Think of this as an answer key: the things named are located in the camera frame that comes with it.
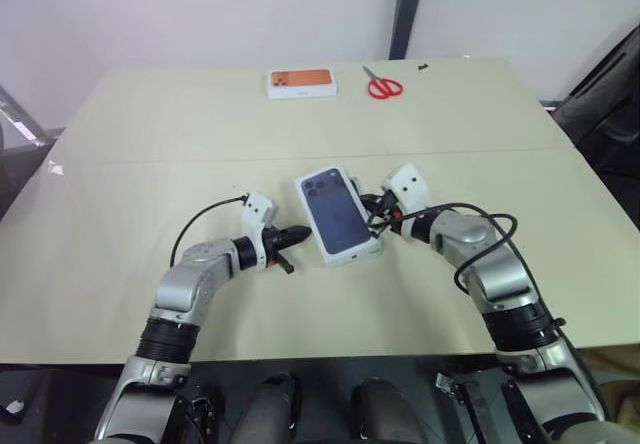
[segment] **white wall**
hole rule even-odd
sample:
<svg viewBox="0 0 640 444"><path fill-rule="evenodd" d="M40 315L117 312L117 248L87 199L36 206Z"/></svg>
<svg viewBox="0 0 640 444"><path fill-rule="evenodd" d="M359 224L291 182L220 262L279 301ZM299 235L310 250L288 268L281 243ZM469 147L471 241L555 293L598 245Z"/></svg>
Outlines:
<svg viewBox="0 0 640 444"><path fill-rule="evenodd" d="M640 0L420 0L408 58L506 58L562 99L640 20Z"/></svg>
<svg viewBox="0 0 640 444"><path fill-rule="evenodd" d="M63 127L112 67L386 59L394 12L395 0L0 0L0 83Z"/></svg>

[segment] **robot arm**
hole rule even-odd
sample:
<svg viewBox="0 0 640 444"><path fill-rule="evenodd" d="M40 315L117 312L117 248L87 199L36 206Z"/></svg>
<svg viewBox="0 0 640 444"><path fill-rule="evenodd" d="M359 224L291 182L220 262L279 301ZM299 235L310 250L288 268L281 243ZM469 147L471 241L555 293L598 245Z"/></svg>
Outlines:
<svg viewBox="0 0 640 444"><path fill-rule="evenodd" d="M302 242L308 227L273 227L276 208L252 193L245 202L239 239L189 248L164 274L135 355L124 366L95 432L101 442L178 442L185 403L175 389L189 376L189 358L215 293L241 270L281 265L280 250Z"/></svg>
<svg viewBox="0 0 640 444"><path fill-rule="evenodd" d="M456 268L464 266L461 281L484 319L498 361L512 376L503 393L523 442L556 442L569 429L566 438L587 426L583 423L605 421L592 377L559 329L561 320L549 313L526 264L507 245L469 261L501 237L491 216L438 210L440 206L420 215L429 197L412 165L391 174L382 187L385 194L378 202L395 206L387 209L387 216L418 214L391 219L396 221L394 232L430 244ZM385 215L385 209L378 214ZM601 428L612 424L600 423ZM592 431L586 435L595 436ZM573 442L590 442L584 436Z"/></svg>

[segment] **white box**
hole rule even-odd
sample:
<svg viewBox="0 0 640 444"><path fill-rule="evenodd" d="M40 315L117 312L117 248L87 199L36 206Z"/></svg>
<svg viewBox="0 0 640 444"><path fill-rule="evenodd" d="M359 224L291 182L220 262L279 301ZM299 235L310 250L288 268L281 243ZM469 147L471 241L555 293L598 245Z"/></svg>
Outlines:
<svg viewBox="0 0 640 444"><path fill-rule="evenodd" d="M374 257L380 253L381 242L366 226L367 211L342 166L329 166L299 177L295 180L295 185L315 241L329 266L334 267L364 257ZM311 201L316 203L313 211L308 199L316 197L317 201ZM360 226L360 221L352 219L355 214L351 212L351 202L355 205L355 212L363 220L366 235ZM343 223L347 232L341 232L342 228L336 232L336 226L341 226ZM325 232L324 238L320 228Z"/></svg>
<svg viewBox="0 0 640 444"><path fill-rule="evenodd" d="M267 72L269 99L335 96L337 92L333 69L283 69Z"/></svg>

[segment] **black pole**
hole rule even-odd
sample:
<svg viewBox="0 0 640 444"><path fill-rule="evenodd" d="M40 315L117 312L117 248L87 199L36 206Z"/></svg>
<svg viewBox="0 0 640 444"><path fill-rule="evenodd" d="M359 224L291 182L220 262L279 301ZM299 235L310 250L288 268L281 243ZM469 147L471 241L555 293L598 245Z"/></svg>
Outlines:
<svg viewBox="0 0 640 444"><path fill-rule="evenodd" d="M404 59L407 55L411 28L416 17L419 0L396 0L396 14L393 20L393 35L389 60Z"/></svg>

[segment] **scissors handle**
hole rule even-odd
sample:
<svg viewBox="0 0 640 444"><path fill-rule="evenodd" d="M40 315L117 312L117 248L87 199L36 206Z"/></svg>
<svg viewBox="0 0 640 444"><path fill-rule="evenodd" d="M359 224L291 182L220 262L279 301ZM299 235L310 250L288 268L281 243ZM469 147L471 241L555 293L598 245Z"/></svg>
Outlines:
<svg viewBox="0 0 640 444"><path fill-rule="evenodd" d="M369 81L369 95L375 99L388 99L402 94L404 87L392 79L378 78Z"/></svg>

